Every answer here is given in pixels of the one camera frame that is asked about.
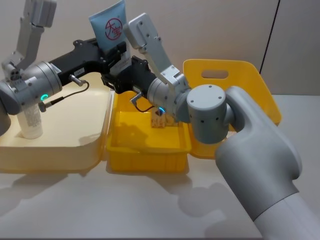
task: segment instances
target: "white tube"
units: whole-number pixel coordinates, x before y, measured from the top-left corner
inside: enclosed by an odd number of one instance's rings
[[[43,134],[41,115],[38,105],[33,105],[17,115],[22,136],[36,139]]]
[[[254,224],[265,240],[320,240],[320,221],[299,193],[271,206]]]

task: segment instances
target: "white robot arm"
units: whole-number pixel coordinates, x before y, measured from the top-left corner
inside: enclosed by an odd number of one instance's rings
[[[320,239],[320,221],[292,182],[302,171],[300,156],[254,100],[236,86],[226,92],[210,84],[190,90],[146,13],[124,32],[157,76],[147,94],[153,105],[191,122],[195,137],[205,144],[223,140],[229,124],[237,131],[217,149],[216,165],[264,239]]]

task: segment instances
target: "green indicator light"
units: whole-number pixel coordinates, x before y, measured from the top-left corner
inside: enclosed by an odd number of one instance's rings
[[[41,99],[41,101],[44,101],[44,100],[46,100],[48,97],[49,97],[48,94],[43,94],[40,99]]]

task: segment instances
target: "yellow basket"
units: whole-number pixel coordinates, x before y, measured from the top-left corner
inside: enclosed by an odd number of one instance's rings
[[[114,172],[179,173],[188,164],[191,150],[188,125],[151,127],[151,111],[141,113],[131,104],[134,92],[114,95],[106,140],[108,168]],[[150,103],[141,98],[139,108]]]
[[[219,78],[205,78],[203,74],[211,71]],[[263,109],[269,118],[278,125],[281,114],[268,87],[254,65],[246,61],[189,59],[183,63],[183,72],[191,88],[203,84],[213,84],[226,90],[231,86],[243,88]],[[197,158],[214,159],[220,143],[203,144],[194,137],[191,124],[188,126],[191,140],[191,154]]]

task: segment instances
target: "beige bin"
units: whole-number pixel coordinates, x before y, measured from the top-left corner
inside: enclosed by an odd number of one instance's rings
[[[111,93],[102,84],[99,73],[90,73],[81,79],[90,83],[87,91],[68,97],[41,113],[41,137],[23,138],[17,117],[11,116],[10,129],[0,137],[0,171],[78,173],[99,163],[105,149]],[[50,100],[84,87],[70,83]]]

